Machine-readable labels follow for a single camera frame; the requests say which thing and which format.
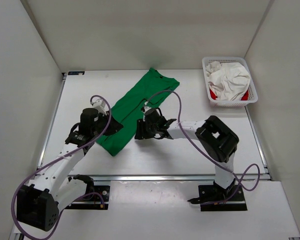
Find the green polo shirt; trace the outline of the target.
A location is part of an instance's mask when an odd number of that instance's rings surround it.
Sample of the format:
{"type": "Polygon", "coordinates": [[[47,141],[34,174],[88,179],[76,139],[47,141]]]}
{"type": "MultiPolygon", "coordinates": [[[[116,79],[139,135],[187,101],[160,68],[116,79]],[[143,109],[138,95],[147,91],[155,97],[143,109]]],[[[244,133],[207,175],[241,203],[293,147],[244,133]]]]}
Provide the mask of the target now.
{"type": "Polygon", "coordinates": [[[150,68],[148,72],[111,108],[112,117],[123,128],[110,136],[102,136],[96,142],[111,156],[116,156],[134,137],[137,120],[143,117],[141,108],[147,100],[148,106],[158,108],[176,90],[180,82],[161,75],[150,68]]]}

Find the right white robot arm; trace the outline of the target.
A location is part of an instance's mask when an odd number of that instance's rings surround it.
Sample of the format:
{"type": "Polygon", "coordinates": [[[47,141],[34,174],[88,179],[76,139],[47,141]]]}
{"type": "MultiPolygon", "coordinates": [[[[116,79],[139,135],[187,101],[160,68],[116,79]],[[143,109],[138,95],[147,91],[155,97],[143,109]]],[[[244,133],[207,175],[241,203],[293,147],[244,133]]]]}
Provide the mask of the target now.
{"type": "Polygon", "coordinates": [[[136,122],[136,140],[197,140],[215,164],[215,178],[210,193],[189,200],[191,204],[215,204],[234,192],[234,156],[239,137],[217,116],[201,121],[166,119],[160,108],[143,107],[143,118],[136,122]]]}

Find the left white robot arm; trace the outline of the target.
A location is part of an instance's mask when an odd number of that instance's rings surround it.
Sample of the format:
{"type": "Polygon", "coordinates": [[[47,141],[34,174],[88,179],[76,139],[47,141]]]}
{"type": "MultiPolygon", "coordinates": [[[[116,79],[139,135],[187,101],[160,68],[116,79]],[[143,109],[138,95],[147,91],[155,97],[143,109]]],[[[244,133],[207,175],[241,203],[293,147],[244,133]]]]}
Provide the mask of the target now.
{"type": "Polygon", "coordinates": [[[47,167],[30,185],[22,185],[16,195],[16,219],[19,222],[48,232],[58,216],[72,201],[81,197],[90,200],[95,194],[93,180],[76,175],[64,183],[70,171],[82,160],[98,136],[111,136],[124,126],[108,111],[85,108],[80,121],[74,124],[63,149],[60,161],[47,167]]]}

